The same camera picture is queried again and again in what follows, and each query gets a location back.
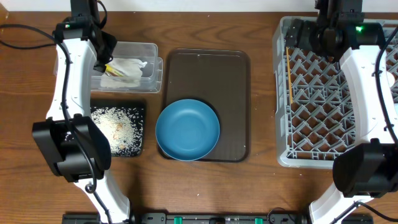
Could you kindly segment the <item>green wrapper scrap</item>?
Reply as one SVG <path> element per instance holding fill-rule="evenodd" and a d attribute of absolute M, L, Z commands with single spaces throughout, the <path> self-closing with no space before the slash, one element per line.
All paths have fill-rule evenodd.
<path fill-rule="evenodd" d="M 110 65 L 106 65 L 105 73 L 108 76 L 113 76 L 113 77 L 123 77 L 124 76 L 123 72 L 119 71 L 118 69 L 113 68 Z"/>

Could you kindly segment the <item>wooden chopstick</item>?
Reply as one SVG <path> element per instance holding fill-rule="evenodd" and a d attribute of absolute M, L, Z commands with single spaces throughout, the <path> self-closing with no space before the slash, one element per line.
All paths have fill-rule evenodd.
<path fill-rule="evenodd" d="M 291 71 L 290 71 L 290 55 L 289 48 L 285 47 L 286 64 L 287 64 L 287 78 L 288 78 L 288 88 L 289 88 L 289 103 L 292 105 L 294 102 L 292 95 L 292 81 L 291 81 Z"/>

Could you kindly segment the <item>white napkin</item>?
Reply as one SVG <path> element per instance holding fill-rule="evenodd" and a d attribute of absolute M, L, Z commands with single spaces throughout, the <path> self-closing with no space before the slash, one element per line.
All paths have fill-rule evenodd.
<path fill-rule="evenodd" d="M 141 84 L 143 69 L 148 62 L 134 58 L 115 58 L 110 65 L 123 72 L 123 77 L 108 76 L 104 73 L 101 76 L 100 86 L 103 88 L 135 88 Z"/>

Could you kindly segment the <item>large blue plate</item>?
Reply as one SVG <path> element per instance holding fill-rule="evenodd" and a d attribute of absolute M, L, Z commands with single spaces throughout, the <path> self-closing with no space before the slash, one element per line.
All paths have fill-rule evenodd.
<path fill-rule="evenodd" d="M 194 99 L 177 100 L 166 106 L 155 125 L 160 150 L 178 161 L 197 161 L 217 145 L 221 125 L 216 112 Z"/>

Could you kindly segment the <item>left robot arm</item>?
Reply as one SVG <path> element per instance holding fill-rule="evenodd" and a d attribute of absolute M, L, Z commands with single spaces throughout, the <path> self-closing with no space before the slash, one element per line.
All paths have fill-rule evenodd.
<path fill-rule="evenodd" d="M 70 17 L 46 36 L 57 51 L 57 77 L 52 104 L 45 121 L 32 126 L 32 136 L 50 170 L 75 184 L 91 200 L 98 213 L 91 217 L 72 215 L 66 222 L 135 223 L 131 202 L 121 192 L 109 168 L 108 139 L 91 118 L 91 76 L 103 73 L 113 60 L 115 36 L 103 31 L 107 18 L 100 18 L 101 1 L 71 1 Z"/>

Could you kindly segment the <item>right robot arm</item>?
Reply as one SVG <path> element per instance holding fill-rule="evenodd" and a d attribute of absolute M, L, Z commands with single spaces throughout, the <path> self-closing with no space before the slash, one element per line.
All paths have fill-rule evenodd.
<path fill-rule="evenodd" d="M 316 21 L 295 19 L 287 46 L 338 61 L 353 105 L 354 147 L 333 162 L 333 183 L 297 223 L 342 223 L 358 207 L 397 191 L 397 113 L 386 68 L 391 37 L 366 22 L 361 1 L 318 0 Z"/>

